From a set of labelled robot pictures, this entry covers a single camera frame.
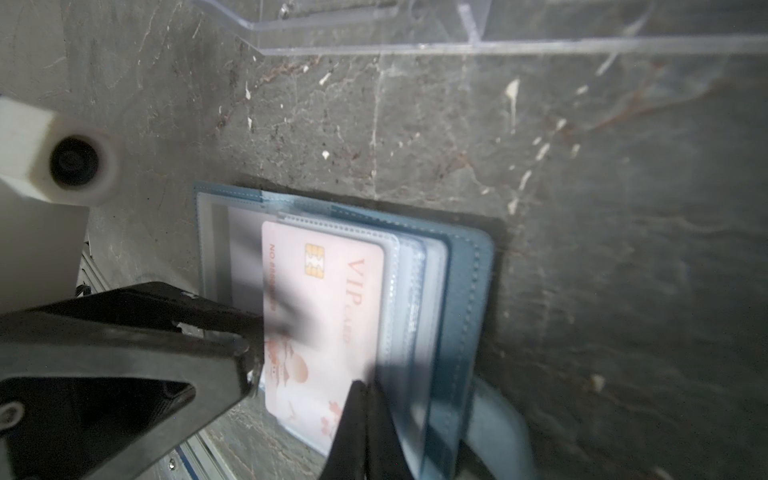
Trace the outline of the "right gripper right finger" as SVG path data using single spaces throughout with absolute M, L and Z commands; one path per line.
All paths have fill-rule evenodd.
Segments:
M 367 392 L 367 478 L 413 480 L 386 395 L 377 382 Z

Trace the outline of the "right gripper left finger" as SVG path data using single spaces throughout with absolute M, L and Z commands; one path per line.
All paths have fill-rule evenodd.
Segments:
M 320 480 L 363 480 L 367 477 L 368 386 L 354 381 Z

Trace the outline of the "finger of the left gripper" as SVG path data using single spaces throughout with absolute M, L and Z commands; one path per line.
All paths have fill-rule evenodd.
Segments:
M 161 282 L 1 317 L 1 475 L 133 479 L 251 391 L 263 319 Z

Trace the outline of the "blue leather card holder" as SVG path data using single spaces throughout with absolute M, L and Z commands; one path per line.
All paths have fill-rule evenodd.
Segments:
M 385 271 L 376 363 L 372 377 L 362 382 L 368 387 L 377 382 L 383 389 L 414 479 L 452 478 L 462 447 L 470 448 L 496 479 L 535 477 L 524 420 L 474 373 L 493 267 L 494 245 L 486 233 L 208 183 L 195 187 L 194 199 L 202 294 L 263 319 L 265 222 L 381 246 Z M 265 404 L 269 328 L 264 322 L 264 359 L 249 378 Z

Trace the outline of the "clear acrylic organizer tray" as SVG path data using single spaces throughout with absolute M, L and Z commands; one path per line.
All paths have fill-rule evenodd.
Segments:
M 762 55 L 764 1 L 215 1 L 263 55 Z

